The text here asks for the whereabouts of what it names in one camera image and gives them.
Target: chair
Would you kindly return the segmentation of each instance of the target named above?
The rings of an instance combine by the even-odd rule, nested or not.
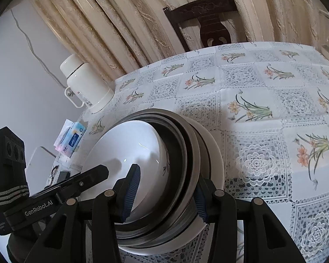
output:
[[[196,0],[174,10],[163,8],[186,52],[190,49],[178,26],[179,23],[197,18],[201,28],[200,37],[204,47],[232,43],[227,28],[221,23],[219,13],[238,11],[234,0]]]

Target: thermos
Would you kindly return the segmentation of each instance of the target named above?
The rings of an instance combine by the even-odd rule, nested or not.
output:
[[[90,64],[83,62],[76,54],[72,54],[63,61],[60,69],[67,77],[68,87],[64,91],[64,95],[76,108],[81,108],[85,104],[92,113],[96,113],[113,98],[113,90]],[[82,101],[81,106],[77,106],[71,100],[69,91],[72,91]]]

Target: white dish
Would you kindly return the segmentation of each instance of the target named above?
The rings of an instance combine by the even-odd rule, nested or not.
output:
[[[196,130],[204,139],[211,160],[211,180],[213,181],[217,189],[223,189],[225,181],[224,164],[220,149],[215,139],[209,133],[209,131],[202,125],[190,118],[184,118],[188,123],[190,123],[194,128],[196,128]],[[205,228],[205,226],[206,224],[203,222],[203,220],[199,216],[197,216],[192,222],[192,224],[186,228],[186,230],[184,230],[180,235],[178,235],[176,238],[172,239],[169,242],[151,248],[138,249],[120,246],[120,249],[137,255],[156,255],[168,253],[189,243],[197,235],[199,235],[199,233]]]
[[[162,139],[150,124],[128,121],[115,126],[95,144],[82,169],[83,173],[102,164],[108,168],[109,176],[81,193],[80,199],[93,199],[112,189],[118,179],[126,177],[135,163],[140,166],[141,175],[130,218],[136,220],[145,216],[166,186],[169,171],[167,154]]]

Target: tissue pack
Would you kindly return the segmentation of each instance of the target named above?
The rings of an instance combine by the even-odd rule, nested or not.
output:
[[[71,157],[84,132],[85,127],[81,123],[73,123],[55,149],[67,157]]]

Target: tablecloth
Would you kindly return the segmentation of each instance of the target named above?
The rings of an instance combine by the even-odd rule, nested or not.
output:
[[[87,123],[72,158],[55,165],[72,174],[99,138],[123,117],[162,108],[192,118],[217,141],[225,191],[263,198],[307,262],[329,254],[329,61],[291,43],[227,44],[179,54],[115,81],[115,96]],[[239,222],[237,259],[243,260]],[[213,225],[161,255],[121,252],[125,262],[206,262]]]

